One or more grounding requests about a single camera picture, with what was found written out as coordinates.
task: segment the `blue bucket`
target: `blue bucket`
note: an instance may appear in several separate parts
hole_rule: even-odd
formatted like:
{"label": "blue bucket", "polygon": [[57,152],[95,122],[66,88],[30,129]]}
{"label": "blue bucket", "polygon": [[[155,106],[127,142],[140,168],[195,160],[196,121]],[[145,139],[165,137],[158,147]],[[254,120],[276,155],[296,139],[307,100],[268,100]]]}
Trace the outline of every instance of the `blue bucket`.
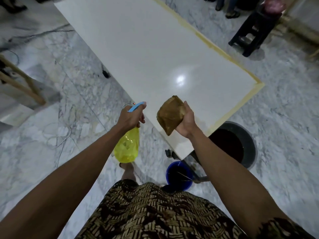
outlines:
{"label": "blue bucket", "polygon": [[[193,173],[189,167],[187,167],[183,162],[176,161],[169,165],[166,170],[166,181],[169,185],[173,185],[177,191],[186,191],[192,185],[193,181],[172,181],[174,180],[174,175],[178,174],[177,171],[186,175],[191,180],[193,180]],[[178,174],[182,180],[188,180],[186,177]]]}

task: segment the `brown sponge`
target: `brown sponge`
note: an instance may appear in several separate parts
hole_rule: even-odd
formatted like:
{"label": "brown sponge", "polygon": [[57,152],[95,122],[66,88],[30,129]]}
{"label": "brown sponge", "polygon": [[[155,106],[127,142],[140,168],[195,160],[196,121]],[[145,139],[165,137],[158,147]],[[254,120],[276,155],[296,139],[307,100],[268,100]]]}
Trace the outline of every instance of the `brown sponge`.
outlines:
{"label": "brown sponge", "polygon": [[161,106],[157,112],[157,121],[166,132],[171,135],[175,128],[181,123],[185,115],[184,103],[178,96],[172,96]]}

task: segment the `wooden leg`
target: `wooden leg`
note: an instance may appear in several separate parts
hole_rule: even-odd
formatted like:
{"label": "wooden leg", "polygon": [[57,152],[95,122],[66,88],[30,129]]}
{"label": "wooden leg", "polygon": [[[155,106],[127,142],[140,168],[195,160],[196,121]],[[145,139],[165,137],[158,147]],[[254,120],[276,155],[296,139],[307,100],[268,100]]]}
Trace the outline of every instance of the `wooden leg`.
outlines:
{"label": "wooden leg", "polygon": [[31,90],[29,90],[28,88],[20,84],[18,81],[12,79],[11,77],[5,75],[2,72],[0,72],[0,79],[12,85],[13,87],[17,88],[18,90],[26,93],[28,96],[32,97],[40,105],[44,105],[46,103],[46,101],[41,96],[39,96],[38,94],[35,94]]}
{"label": "wooden leg", "polygon": [[316,56],[317,54],[319,54],[319,49],[318,49],[316,52],[314,52],[312,55],[310,55],[309,58],[313,58],[313,57]]}
{"label": "wooden leg", "polygon": [[0,55],[0,60],[8,67],[10,67],[14,72],[22,76],[25,80],[30,89],[35,93],[36,95],[40,96],[40,91],[38,88],[33,84],[32,78],[28,76],[26,73],[24,73],[22,70],[20,70],[17,66],[12,64],[10,61],[6,60],[6,58],[3,55]]}

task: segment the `hand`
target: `hand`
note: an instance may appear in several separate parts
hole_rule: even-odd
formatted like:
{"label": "hand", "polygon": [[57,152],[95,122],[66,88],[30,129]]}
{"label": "hand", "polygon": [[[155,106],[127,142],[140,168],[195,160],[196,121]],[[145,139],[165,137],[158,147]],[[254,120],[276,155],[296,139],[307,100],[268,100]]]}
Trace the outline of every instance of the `hand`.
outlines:
{"label": "hand", "polygon": [[128,112],[131,106],[126,106],[122,109],[119,120],[117,121],[117,126],[124,129],[125,132],[135,128],[140,127],[141,123],[145,123],[145,117],[143,114],[143,110],[146,108],[146,102],[144,104],[139,105],[132,112]]}
{"label": "hand", "polygon": [[184,101],[184,106],[186,109],[186,113],[182,122],[177,126],[176,131],[181,134],[183,137],[190,138],[193,133],[199,129],[195,123],[194,112],[189,107],[186,101]]}

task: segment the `blue spray trigger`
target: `blue spray trigger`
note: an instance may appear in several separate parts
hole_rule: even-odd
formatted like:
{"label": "blue spray trigger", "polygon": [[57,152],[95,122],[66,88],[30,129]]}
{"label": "blue spray trigger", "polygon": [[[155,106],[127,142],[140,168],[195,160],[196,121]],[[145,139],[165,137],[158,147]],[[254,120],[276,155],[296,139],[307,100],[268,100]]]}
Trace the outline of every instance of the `blue spray trigger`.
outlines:
{"label": "blue spray trigger", "polygon": [[140,102],[140,103],[138,103],[138,104],[135,104],[134,106],[132,106],[129,110],[128,110],[128,112],[132,112],[132,111],[134,111],[136,108],[138,108],[141,104],[144,104],[144,102]]}

